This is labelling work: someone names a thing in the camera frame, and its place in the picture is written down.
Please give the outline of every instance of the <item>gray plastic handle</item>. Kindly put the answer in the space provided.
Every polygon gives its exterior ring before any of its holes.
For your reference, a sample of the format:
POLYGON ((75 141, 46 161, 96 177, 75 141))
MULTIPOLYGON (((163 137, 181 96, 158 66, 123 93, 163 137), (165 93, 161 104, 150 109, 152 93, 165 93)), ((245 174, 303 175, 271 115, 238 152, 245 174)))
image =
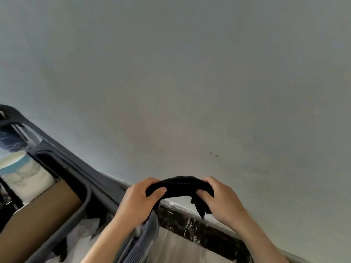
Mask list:
POLYGON ((141 263, 146 261, 147 253, 158 236, 159 224, 155 212, 151 212, 150 218, 143 227, 143 232, 129 252, 123 263, 141 263))

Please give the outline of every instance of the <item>black cloth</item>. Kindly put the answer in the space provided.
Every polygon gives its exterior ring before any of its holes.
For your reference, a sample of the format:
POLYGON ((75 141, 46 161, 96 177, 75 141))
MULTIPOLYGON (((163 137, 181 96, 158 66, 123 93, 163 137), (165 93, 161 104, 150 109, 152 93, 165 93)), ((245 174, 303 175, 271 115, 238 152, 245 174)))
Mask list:
POLYGON ((195 204, 196 210, 200 217, 204 219, 205 213, 211 214, 207 204, 196 194, 196 190, 207 191, 214 197, 213 188, 208 182, 202 181, 193 176, 177 176, 157 182, 149 186, 146 190, 146 196, 151 195, 156 189, 165 187, 167 192, 155 204, 153 209, 157 209, 162 199, 169 197, 191 196, 191 203, 195 204))

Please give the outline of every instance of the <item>floor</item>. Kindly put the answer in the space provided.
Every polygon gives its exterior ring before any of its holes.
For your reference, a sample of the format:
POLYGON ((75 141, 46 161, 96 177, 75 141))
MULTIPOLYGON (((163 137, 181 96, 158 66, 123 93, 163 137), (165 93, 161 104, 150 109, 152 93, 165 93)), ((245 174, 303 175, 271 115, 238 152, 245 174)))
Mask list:
POLYGON ((161 227, 149 255, 150 263, 233 262, 161 227))

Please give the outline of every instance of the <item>person's right hand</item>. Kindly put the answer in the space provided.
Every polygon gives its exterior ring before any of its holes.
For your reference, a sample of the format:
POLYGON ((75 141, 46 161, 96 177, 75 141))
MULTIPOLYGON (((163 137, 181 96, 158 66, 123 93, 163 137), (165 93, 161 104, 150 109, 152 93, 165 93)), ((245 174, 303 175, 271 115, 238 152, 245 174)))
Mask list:
POLYGON ((197 190, 199 197, 206 202, 213 216, 224 225, 236 230, 248 215, 236 193, 213 177, 204 178, 213 187, 214 197, 204 190, 197 190))

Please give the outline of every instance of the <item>gray wall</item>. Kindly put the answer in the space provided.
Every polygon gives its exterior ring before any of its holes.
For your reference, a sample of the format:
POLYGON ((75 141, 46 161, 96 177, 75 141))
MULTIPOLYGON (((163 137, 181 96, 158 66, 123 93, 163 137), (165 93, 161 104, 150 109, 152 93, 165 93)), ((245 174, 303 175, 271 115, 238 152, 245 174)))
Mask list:
POLYGON ((128 183, 217 177, 279 248, 349 262, 350 5, 2 0, 0 101, 128 183))

